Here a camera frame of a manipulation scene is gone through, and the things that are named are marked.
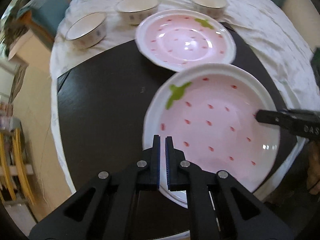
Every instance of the wrinkled cloth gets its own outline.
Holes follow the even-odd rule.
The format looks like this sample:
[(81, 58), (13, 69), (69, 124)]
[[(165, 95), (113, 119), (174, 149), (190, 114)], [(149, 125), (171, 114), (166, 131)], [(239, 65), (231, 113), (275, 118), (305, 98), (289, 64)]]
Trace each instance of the wrinkled cloth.
[[(127, 41), (133, 40), (135, 26), (121, 21), (115, 5), (121, 0), (72, 0), (61, 22), (52, 49), (50, 72), (52, 76), (52, 133), (58, 159), (72, 192), (75, 192), (63, 154), (57, 109), (57, 78), (81, 62)], [(160, 0), (159, 11), (191, 9), (190, 0)], [(248, 43), (268, 71), (288, 108), (320, 109), (319, 89), (310, 66), (312, 51), (293, 24), (270, 0), (228, 0), (230, 4), (221, 22), (229, 23)], [(89, 49), (77, 49), (65, 40), (70, 26), (81, 17), (97, 12), (107, 13), (107, 36)], [(299, 154), (305, 139), (298, 143), (275, 174), (256, 192), (263, 200), (281, 182)]]

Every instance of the white bowl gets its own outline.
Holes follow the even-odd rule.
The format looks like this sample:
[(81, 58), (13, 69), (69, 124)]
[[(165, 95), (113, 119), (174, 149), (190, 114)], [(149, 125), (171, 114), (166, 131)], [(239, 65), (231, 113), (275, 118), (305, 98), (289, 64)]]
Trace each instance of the white bowl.
[(89, 48), (101, 41), (107, 34), (105, 12), (95, 12), (84, 16), (73, 24), (66, 34), (79, 49)]
[(191, 0), (198, 12), (212, 18), (220, 18), (228, 7), (227, 0)]
[(158, 0), (121, 0), (116, 10), (130, 25), (138, 25), (148, 16), (158, 11)]

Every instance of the bowl rim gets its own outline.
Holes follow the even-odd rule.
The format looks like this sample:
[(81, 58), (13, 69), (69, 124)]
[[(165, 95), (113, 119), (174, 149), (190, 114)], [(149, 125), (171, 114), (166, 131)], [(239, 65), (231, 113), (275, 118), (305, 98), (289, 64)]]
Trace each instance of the bowl rim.
[[(83, 18), (85, 18), (85, 17), (87, 17), (87, 16), (89, 16), (89, 15), (96, 14), (96, 13), (104, 14), (104, 19), (103, 19), (96, 27), (94, 27), (91, 31), (89, 31), (89, 32), (87, 32), (87, 33), (85, 33), (85, 34), (82, 34), (81, 36), (79, 36), (79, 37), (77, 37), (77, 38), (75, 38), (75, 39), (70, 39), (70, 38), (68, 38), (68, 33), (69, 33), (69, 31), (71, 30), (71, 28), (72, 28), (77, 22), (81, 21)], [(103, 23), (105, 22), (106, 18), (107, 18), (107, 13), (106, 13), (106, 12), (93, 12), (93, 13), (89, 13), (89, 14), (83, 16), (82, 18), (80, 18), (79, 20), (77, 20), (73, 25), (71, 25), (71, 27), (68, 29), (68, 31), (67, 31), (67, 33), (66, 33), (65, 39), (66, 39), (67, 41), (75, 41), (75, 40), (77, 40), (77, 39), (82, 38), (83, 36), (86, 36), (87, 34), (93, 32), (93, 31), (94, 31), (96, 28), (98, 28), (101, 24), (103, 24)]]
[(228, 3), (228, 1), (227, 0), (225, 0), (226, 1), (226, 5), (225, 6), (222, 6), (222, 7), (211, 7), (211, 6), (205, 6), (205, 5), (202, 5), (202, 4), (200, 4), (200, 3), (197, 3), (195, 0), (191, 0), (193, 3), (195, 3), (195, 4), (197, 4), (197, 5), (200, 5), (200, 6), (203, 6), (203, 7), (206, 7), (206, 8), (212, 8), (212, 9), (225, 9), (225, 8), (227, 8), (228, 6), (229, 6), (229, 3)]
[(147, 17), (146, 19), (144, 19), (137, 27), (136, 33), (135, 33), (135, 42), (136, 42), (136, 45), (137, 45), (140, 53), (158, 66), (170, 69), (175, 72), (184, 71), (185, 69), (183, 69), (179, 66), (173, 67), (173, 66), (171, 66), (171, 64), (168, 64), (167, 62), (163, 62), (163, 61), (159, 60), (157, 57), (153, 56), (153, 54), (151, 54), (150, 51), (148, 50), (148, 47), (142, 41), (143, 37), (146, 33), (146, 29), (148, 28), (148, 26), (152, 22), (156, 21), (156, 18), (165, 17), (165, 16), (172, 16), (172, 15), (181, 15), (181, 14), (195, 17), (195, 18), (201, 18), (204, 20), (208, 20), (209, 23), (211, 23), (213, 26), (216, 25), (217, 28), (226, 30), (225, 35), (228, 37), (227, 38), (228, 48), (230, 48), (230, 49), (234, 48), (234, 51), (232, 54), (230, 54), (229, 57), (227, 57), (227, 59), (224, 58), (224, 60), (221, 63), (229, 64), (229, 63), (233, 62), (233, 60), (235, 59), (235, 56), (236, 56), (236, 44), (235, 44), (235, 41), (234, 41), (232, 35), (230, 34), (230, 32), (221, 23), (219, 23), (217, 20), (213, 19), (212, 17), (210, 17), (206, 14), (194, 11), (194, 10), (187, 10), (187, 9), (164, 10), (164, 11), (157, 12), (157, 13)]
[(116, 11), (117, 11), (117, 12), (120, 12), (120, 13), (138, 13), (138, 12), (144, 12), (144, 11), (147, 11), (147, 10), (150, 10), (150, 9), (153, 9), (153, 8), (156, 8), (156, 7), (158, 7), (159, 4), (160, 4), (160, 1), (159, 1), (159, 0), (156, 0), (156, 1), (157, 1), (157, 4), (156, 4), (155, 6), (153, 6), (153, 7), (150, 7), (150, 8), (145, 9), (145, 10), (140, 10), (140, 11), (126, 12), (126, 11), (122, 11), (122, 10), (120, 10), (120, 9), (118, 8), (119, 3), (121, 3), (122, 1), (124, 1), (124, 0), (121, 0), (120, 2), (118, 2), (118, 3), (116, 4)]

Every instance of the round table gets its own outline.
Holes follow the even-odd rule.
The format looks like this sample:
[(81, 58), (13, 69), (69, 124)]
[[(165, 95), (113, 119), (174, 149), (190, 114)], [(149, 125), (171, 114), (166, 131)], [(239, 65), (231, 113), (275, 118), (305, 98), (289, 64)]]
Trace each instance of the round table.
[[(260, 80), (278, 109), (285, 108), (250, 47), (236, 32), (229, 31), (237, 45), (234, 64)], [(140, 159), (145, 112), (155, 92), (173, 74), (142, 56), (130, 41), (90, 58), (59, 78), (60, 132), (76, 189), (100, 171), (117, 172)], [(279, 154), (266, 180), (295, 144), (296, 137), (281, 129)], [(139, 201), (135, 239), (154, 239), (189, 229), (188, 210), (159, 192), (141, 192)]]

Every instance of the pink plate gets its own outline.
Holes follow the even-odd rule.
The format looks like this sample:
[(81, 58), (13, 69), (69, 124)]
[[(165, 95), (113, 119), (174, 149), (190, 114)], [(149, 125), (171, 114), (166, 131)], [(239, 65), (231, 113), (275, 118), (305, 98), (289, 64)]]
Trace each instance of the pink plate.
[(145, 19), (137, 28), (140, 52), (155, 64), (181, 71), (203, 63), (231, 63), (236, 46), (216, 20), (189, 10), (167, 10)]
[(279, 127), (255, 120), (258, 109), (275, 110), (267, 90), (246, 71), (206, 64), (176, 73), (156, 93), (145, 117), (144, 148), (161, 136), (161, 191), (186, 205), (184, 192), (166, 187), (164, 140), (203, 170), (226, 170), (253, 192), (276, 158)]

